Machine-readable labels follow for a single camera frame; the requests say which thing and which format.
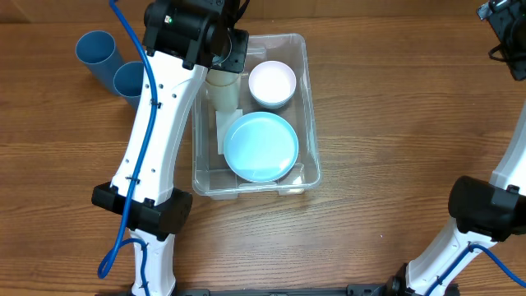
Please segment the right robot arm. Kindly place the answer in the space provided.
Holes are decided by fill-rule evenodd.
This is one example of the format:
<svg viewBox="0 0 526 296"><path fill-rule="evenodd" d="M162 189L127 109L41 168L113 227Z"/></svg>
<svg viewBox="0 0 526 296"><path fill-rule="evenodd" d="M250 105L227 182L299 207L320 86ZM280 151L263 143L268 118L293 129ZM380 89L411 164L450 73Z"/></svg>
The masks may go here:
<svg viewBox="0 0 526 296"><path fill-rule="evenodd" d="M505 63L511 76L525 78L525 3L489 1L477 10L499 43L491 60ZM489 256L516 284L524 280L511 272L491 247L510 235L525 233L525 116L521 115L511 142L489 181L462 176L450 191L450 218L427 249L403 265L374 295L457 295L454 278L480 253Z"/></svg>

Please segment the beige cup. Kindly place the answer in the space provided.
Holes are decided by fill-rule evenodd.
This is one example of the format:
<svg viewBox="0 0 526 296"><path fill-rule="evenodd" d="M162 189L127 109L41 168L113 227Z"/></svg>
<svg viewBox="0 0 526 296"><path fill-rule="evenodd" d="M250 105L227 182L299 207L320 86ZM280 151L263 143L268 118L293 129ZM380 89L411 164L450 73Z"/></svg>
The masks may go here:
<svg viewBox="0 0 526 296"><path fill-rule="evenodd" d="M209 70L205 79L206 95L216 111L231 113L239 106L240 75Z"/></svg>

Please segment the dark blue cup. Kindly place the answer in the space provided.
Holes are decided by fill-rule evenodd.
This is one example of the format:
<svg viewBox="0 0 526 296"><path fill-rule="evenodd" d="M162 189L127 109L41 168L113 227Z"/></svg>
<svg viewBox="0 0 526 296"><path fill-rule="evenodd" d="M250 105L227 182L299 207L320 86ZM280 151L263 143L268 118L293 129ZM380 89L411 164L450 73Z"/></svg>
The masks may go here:
<svg viewBox="0 0 526 296"><path fill-rule="evenodd" d="M103 30L84 34L76 43L76 56L112 94L118 95L114 76L124 64L114 37Z"/></svg>
<svg viewBox="0 0 526 296"><path fill-rule="evenodd" d="M144 66L140 61L127 62L120 66L113 77L113 85L117 93L135 110L138 109L142 86Z"/></svg>

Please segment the dark blue cup front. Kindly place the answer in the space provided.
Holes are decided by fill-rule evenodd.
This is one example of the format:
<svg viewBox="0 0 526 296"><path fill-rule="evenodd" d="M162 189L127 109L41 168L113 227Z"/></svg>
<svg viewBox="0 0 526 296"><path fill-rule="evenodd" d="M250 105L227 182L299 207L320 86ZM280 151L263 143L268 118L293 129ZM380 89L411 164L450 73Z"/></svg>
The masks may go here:
<svg viewBox="0 0 526 296"><path fill-rule="evenodd" d="M113 77L113 85L117 93L135 110L138 109L142 86L144 66L140 61L127 62L120 66Z"/></svg>

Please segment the light blue bowl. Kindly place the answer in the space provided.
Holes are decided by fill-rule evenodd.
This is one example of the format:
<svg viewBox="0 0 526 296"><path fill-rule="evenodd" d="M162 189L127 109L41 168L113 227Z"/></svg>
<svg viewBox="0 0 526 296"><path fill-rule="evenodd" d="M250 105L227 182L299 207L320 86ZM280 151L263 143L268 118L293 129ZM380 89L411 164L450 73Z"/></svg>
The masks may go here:
<svg viewBox="0 0 526 296"><path fill-rule="evenodd" d="M283 108L288 103L288 101L285 100L285 101L281 101L281 102L267 102L267 101L257 100L257 103L262 108L266 108L266 109L280 109L280 108Z"/></svg>

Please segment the light blue plate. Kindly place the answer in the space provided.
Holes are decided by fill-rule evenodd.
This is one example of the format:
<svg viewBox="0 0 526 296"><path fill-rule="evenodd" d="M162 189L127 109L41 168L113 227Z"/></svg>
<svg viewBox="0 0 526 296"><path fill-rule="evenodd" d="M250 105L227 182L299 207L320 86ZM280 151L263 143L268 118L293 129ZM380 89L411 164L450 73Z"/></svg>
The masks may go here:
<svg viewBox="0 0 526 296"><path fill-rule="evenodd" d="M295 165L299 140L284 118L270 112L253 112L241 116L228 128L223 153L237 176L252 183L273 182Z"/></svg>

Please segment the clear plastic storage bin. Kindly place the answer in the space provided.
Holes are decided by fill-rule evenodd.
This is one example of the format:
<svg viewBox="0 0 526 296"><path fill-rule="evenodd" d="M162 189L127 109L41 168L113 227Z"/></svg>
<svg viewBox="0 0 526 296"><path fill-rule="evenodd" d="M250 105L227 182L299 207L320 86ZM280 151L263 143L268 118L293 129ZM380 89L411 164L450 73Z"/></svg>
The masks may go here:
<svg viewBox="0 0 526 296"><path fill-rule="evenodd" d="M240 75L238 109L243 115L263 108L251 96L248 79L251 70L265 61L280 61L292 68L297 87L292 99L273 112L287 120L299 140L299 155L293 168L271 183L251 183L237 176L217 152L215 108L202 86L192 106L193 163L192 186L201 196L215 200L235 199L242 193L278 192L301 194L321 182L321 162L316 136L316 118L311 96L305 39L296 33L252 35L249 37L245 68Z"/></svg>

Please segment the pink bowl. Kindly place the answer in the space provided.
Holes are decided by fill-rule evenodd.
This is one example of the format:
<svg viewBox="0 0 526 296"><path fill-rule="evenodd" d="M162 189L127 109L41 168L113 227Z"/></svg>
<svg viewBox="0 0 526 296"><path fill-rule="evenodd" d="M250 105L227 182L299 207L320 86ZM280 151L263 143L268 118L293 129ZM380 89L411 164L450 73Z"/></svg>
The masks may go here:
<svg viewBox="0 0 526 296"><path fill-rule="evenodd" d="M249 91L256 100L289 101L296 90L297 80L292 68L279 61L266 61L255 66L248 79Z"/></svg>

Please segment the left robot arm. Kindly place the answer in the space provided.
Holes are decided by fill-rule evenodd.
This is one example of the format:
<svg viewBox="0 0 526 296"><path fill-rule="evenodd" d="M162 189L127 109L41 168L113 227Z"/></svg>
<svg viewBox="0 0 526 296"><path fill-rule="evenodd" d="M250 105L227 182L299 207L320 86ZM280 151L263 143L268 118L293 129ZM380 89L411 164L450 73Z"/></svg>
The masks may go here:
<svg viewBox="0 0 526 296"><path fill-rule="evenodd" d="M145 9L145 33L133 35L144 69L141 97L122 163L94 188L93 204L120 215L115 244L97 275L110 272L119 250L132 245L131 295L174 295L174 240L187 221L192 196L174 186L187 118L210 70L238 74L249 34L236 28L240 0L156 0Z"/></svg>

